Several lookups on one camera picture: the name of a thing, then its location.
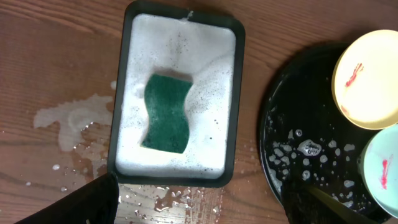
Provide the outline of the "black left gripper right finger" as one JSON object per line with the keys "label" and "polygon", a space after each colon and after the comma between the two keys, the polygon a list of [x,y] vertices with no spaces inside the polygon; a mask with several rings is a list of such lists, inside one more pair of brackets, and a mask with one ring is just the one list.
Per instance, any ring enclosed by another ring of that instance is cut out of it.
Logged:
{"label": "black left gripper right finger", "polygon": [[282,186],[281,204],[290,224],[377,223],[300,180],[290,180]]}

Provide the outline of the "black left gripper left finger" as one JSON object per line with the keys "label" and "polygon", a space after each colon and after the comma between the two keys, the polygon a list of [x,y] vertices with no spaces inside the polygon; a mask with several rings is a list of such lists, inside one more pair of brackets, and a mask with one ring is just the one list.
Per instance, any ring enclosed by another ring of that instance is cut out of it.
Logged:
{"label": "black left gripper left finger", "polygon": [[16,224],[113,224],[118,204],[118,178],[110,172]]}

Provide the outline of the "light blue plate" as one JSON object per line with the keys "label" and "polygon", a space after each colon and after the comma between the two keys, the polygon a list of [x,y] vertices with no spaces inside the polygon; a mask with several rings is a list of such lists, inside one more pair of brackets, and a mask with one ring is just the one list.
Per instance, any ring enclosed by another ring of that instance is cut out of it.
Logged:
{"label": "light blue plate", "polygon": [[376,203],[397,218],[397,125],[375,134],[358,165],[364,185]]}

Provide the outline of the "green yellow sponge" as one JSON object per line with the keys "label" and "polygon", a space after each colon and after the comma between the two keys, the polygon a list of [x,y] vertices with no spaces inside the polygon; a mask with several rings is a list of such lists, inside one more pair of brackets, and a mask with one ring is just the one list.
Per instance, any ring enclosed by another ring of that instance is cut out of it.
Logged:
{"label": "green yellow sponge", "polygon": [[190,137],[185,99],[192,83],[154,74],[144,90],[149,128],[142,146],[181,154]]}

